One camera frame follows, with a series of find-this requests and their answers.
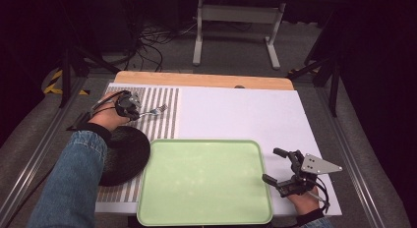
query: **wooden tabletop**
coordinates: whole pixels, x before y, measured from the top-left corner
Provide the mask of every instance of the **wooden tabletop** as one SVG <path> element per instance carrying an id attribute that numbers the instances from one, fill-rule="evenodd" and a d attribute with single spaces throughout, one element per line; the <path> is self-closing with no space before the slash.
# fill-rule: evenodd
<path id="1" fill-rule="evenodd" d="M 294 90 L 292 82 L 283 78 L 260 78 L 241 76 L 155 73 L 121 71 L 114 83 L 162 85 L 162 86 L 208 86 Z"/>

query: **white table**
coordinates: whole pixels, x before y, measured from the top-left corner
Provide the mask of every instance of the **white table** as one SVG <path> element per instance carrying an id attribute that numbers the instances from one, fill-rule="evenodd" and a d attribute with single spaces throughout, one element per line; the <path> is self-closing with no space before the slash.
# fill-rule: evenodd
<path id="1" fill-rule="evenodd" d="M 291 163 L 272 153 L 275 147 L 300 149 L 321 157 L 297 91 L 201 86 L 128 85 L 121 87 L 176 87 L 180 89 L 177 108 L 177 139 L 253 140 L 263 152 L 266 173 L 278 182 L 293 175 Z M 320 178 L 328 187 L 328 215 L 341 215 L 328 175 Z M 294 215 L 292 203 L 270 188 L 273 214 Z M 98 202 L 96 212 L 136 214 L 136 202 Z"/>

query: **black disc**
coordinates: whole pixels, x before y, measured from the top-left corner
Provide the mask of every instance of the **black disc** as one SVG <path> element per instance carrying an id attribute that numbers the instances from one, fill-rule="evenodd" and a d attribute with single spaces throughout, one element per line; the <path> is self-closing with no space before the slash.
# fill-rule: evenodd
<path id="1" fill-rule="evenodd" d="M 149 161 L 147 136 L 133 127 L 118 127 L 107 143 L 108 150 L 100 186 L 118 186 L 141 173 Z"/>

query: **denim sleeve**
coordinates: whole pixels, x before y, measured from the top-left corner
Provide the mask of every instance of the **denim sleeve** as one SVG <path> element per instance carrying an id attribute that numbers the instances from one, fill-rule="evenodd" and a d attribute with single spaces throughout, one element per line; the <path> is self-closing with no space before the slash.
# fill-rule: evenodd
<path id="1" fill-rule="evenodd" d="M 98 182 L 107 145 L 98 134 L 75 132 L 42 191 L 28 227 L 94 227 Z"/>
<path id="2" fill-rule="evenodd" d="M 325 218 L 319 218 L 317 220 L 311 221 L 303 226 L 301 226 L 300 228 L 332 228 L 333 226 L 331 225 L 330 221 Z"/>

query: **green tray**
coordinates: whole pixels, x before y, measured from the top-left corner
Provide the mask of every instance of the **green tray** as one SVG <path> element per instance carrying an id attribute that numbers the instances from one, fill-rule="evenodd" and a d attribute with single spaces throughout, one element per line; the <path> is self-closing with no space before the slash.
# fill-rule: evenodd
<path id="1" fill-rule="evenodd" d="M 145 226 L 265 224 L 272 218 L 253 141 L 156 140 L 139 197 Z"/>

